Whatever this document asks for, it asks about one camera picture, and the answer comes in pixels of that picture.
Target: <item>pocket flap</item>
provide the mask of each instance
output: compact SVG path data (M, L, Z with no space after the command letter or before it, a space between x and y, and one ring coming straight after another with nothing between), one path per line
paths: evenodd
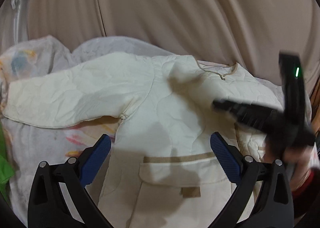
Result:
M174 187L198 187L227 178L212 152L185 157L145 157L139 175L144 182Z

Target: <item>human hand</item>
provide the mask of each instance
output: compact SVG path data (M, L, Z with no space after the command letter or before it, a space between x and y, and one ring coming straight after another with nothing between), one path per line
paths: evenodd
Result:
M295 171L289 182L291 191L297 190L303 185L310 175L309 161L313 147L307 146L302 149L286 148L282 160L284 163L296 164ZM270 145L266 142L266 153L263 157L265 163L272 163L275 157L270 149Z

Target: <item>green object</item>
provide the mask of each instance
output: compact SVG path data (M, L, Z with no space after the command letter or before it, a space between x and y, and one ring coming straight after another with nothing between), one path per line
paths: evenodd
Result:
M14 175L14 170L7 161L7 152L5 148L4 134L2 125L0 124L0 193L2 193L4 199L8 202L6 194L6 184L10 177Z

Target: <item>dark sleeve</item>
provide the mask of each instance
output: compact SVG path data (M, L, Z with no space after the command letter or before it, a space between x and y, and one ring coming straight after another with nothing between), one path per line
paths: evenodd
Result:
M320 192L320 170L312 169L309 178L296 191L292 192L294 217L305 214Z

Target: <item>bed sheet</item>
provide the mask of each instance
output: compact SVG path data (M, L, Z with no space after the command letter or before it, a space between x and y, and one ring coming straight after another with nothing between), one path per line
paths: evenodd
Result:
M73 67L99 56L124 51L145 56L167 56L172 53L140 40L128 37L106 37L89 40L70 51L52 36L20 43L9 48L0 57L1 108L6 104L7 88L11 81L22 78L43 76L48 73ZM207 66L223 66L200 62ZM269 87L283 104L280 86L259 79ZM307 99L307 119L311 117L310 101ZM92 146L103 134L112 140L120 124L119 119L102 117L90 122L82 122L66 129L41 129L1 119L7 143L8 158L16 174L10 179L10 200L12 209L24 224L27 224L27 209L30 189L39 162L60 164L69 157L78 156L86 147ZM313 154L310 162L319 166L318 157ZM89 194L97 204L108 168L108 158L98 172L94 182L87 186ZM74 218L81 221L65 186L61 186L66 203Z

